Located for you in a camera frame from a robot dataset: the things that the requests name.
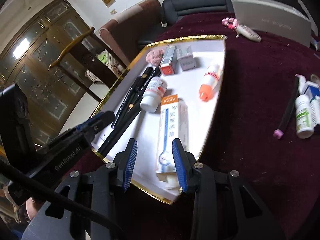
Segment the pink pom pom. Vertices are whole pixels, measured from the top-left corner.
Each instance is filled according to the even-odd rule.
[[[276,137],[278,140],[280,140],[283,136],[283,132],[279,129],[275,130],[275,132],[273,133],[273,137]]]
[[[153,66],[159,66],[164,55],[163,49],[154,49],[150,51],[146,56],[146,62]]]
[[[232,25],[233,25],[233,26],[238,26],[238,20],[237,20],[237,19],[234,19]]]

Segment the brown armchair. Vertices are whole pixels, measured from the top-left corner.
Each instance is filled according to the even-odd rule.
[[[115,15],[100,29],[103,41],[128,65],[140,52],[139,37],[161,21],[161,4],[147,0]]]

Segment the metal screw head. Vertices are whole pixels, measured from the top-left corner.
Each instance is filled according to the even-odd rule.
[[[195,163],[193,164],[193,166],[196,168],[196,169],[202,169],[203,168],[203,164],[202,163]]]
[[[79,176],[79,171],[72,171],[71,173],[70,173],[70,177],[72,177],[72,178],[76,178],[76,177],[78,177]]]
[[[238,177],[240,175],[239,171],[235,171],[235,170],[230,171],[230,174],[232,177]]]
[[[106,164],[106,168],[107,168],[107,169],[112,169],[112,168],[114,168],[115,166],[116,166],[116,164],[113,163],[113,162],[110,162],[110,163],[107,163],[107,164]]]

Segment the glass cabinet door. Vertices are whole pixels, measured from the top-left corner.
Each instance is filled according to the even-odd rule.
[[[32,52],[32,60],[36,60],[41,68],[42,72],[50,76],[50,82],[53,85],[60,85],[62,89],[68,90],[73,96],[77,93],[82,93],[82,89],[73,82],[67,75],[65,75],[58,67],[50,68],[49,65],[55,61],[60,55],[60,50],[49,40],[48,37]],[[77,70],[73,68],[71,63],[63,59],[61,65],[75,75],[80,81],[84,80],[79,77]]]
[[[59,37],[65,46],[89,30],[88,26],[79,18],[75,11],[71,11],[61,17],[61,19],[54,24],[54,27],[59,32]],[[93,55],[96,55],[101,50],[100,45],[91,37],[85,38],[82,44]]]
[[[69,5],[65,1],[61,1],[56,4],[52,9],[44,14],[50,23],[54,22],[64,13],[67,13],[70,10]]]
[[[3,59],[0,59],[0,77],[3,82],[8,79],[19,59],[28,50],[30,44],[32,44],[32,42],[45,31],[45,29],[45,26],[40,20],[36,21],[8,51]]]
[[[35,143],[44,145],[58,135],[74,106],[55,94],[52,85],[37,76],[29,61],[22,60],[17,68],[13,83],[28,98],[31,136]]]

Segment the medicine box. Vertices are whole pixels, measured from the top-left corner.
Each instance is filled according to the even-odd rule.
[[[313,100],[315,96],[320,97],[319,85],[307,81],[304,87],[304,94],[307,95],[310,98],[310,100]]]
[[[172,75],[177,68],[176,45],[168,45],[160,63],[160,70],[163,75]]]
[[[178,95],[164,97],[161,101],[159,137],[157,147],[156,173],[161,181],[166,174],[176,173],[172,156],[172,141],[179,138],[183,148],[188,150],[188,108]]]
[[[192,55],[191,46],[177,49],[177,59],[183,71],[196,67],[196,61]]]

